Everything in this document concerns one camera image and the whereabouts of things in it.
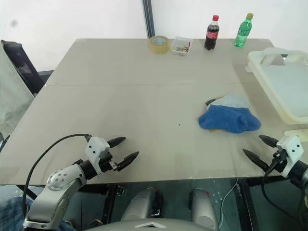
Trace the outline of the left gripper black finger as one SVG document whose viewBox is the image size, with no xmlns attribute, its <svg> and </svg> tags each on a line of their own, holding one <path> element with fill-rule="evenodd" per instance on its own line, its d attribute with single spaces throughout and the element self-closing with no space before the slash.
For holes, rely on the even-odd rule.
<svg viewBox="0 0 308 231">
<path fill-rule="evenodd" d="M 117 170 L 121 171 L 128 165 L 130 165 L 134 161 L 134 159 L 138 156 L 138 154 L 139 152 L 135 152 L 125 157 L 124 160 L 117 165 L 118 166 Z"/>
<path fill-rule="evenodd" d="M 126 137 L 117 137 L 109 140 L 107 143 L 109 144 L 110 148 L 114 148 L 118 146 L 121 142 L 123 142 L 125 139 Z"/>
</svg>

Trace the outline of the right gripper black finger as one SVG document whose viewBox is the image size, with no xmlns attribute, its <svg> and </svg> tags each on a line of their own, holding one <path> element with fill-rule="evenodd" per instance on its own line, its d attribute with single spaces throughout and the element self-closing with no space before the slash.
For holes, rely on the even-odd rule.
<svg viewBox="0 0 308 231">
<path fill-rule="evenodd" d="M 272 138 L 266 135 L 259 135 L 258 136 L 267 146 L 276 148 L 277 147 L 277 139 Z"/>
<path fill-rule="evenodd" d="M 258 155 L 253 153 L 252 151 L 243 149 L 244 154 L 250 159 L 252 163 L 257 165 L 259 168 L 261 168 L 264 172 L 266 172 L 269 169 L 269 165 L 262 161 Z"/>
</svg>

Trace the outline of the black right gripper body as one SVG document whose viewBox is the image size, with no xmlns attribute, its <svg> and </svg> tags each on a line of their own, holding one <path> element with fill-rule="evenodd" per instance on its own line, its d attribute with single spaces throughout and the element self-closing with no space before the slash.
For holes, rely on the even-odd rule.
<svg viewBox="0 0 308 231">
<path fill-rule="evenodd" d="M 264 169 L 264 172 L 272 172 L 273 170 L 283 172 L 287 164 L 286 158 L 287 152 L 285 149 L 282 149 L 281 151 L 276 151 L 273 154 L 272 163 Z"/>
</svg>

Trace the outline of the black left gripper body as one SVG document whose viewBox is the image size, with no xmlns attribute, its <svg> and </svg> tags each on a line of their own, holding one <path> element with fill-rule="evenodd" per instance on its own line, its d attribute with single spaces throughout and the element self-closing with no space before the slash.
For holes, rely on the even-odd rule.
<svg viewBox="0 0 308 231">
<path fill-rule="evenodd" d="M 113 156 L 108 152 L 99 160 L 99 167 L 102 172 L 109 170 L 119 171 L 119 165 L 112 161 Z"/>
</svg>

